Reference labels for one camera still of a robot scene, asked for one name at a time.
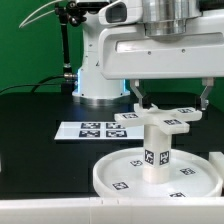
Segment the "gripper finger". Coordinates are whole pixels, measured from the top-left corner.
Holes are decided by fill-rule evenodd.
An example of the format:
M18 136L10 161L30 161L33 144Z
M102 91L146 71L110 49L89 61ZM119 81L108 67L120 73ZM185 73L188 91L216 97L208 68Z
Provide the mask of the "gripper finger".
M205 111L209 105L208 96L213 89L214 83L215 83L214 77L202 79L202 86L204 87L204 90L200 95L200 109L202 111Z

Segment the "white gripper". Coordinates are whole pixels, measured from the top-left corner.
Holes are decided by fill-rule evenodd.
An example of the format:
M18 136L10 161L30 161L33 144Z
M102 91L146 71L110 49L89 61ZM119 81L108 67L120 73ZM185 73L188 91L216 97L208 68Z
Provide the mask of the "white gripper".
M224 76L224 0L116 0L99 21L102 74L132 79L143 109L151 100L137 79Z

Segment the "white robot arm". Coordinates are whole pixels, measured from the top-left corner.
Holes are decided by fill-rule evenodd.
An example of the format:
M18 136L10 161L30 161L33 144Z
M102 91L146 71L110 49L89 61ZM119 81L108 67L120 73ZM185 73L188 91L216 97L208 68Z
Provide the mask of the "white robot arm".
M98 39L100 71L128 79L143 108L151 100L141 79L200 78L196 101L204 110L214 79L224 77L224 0L78 0L96 11L104 30Z

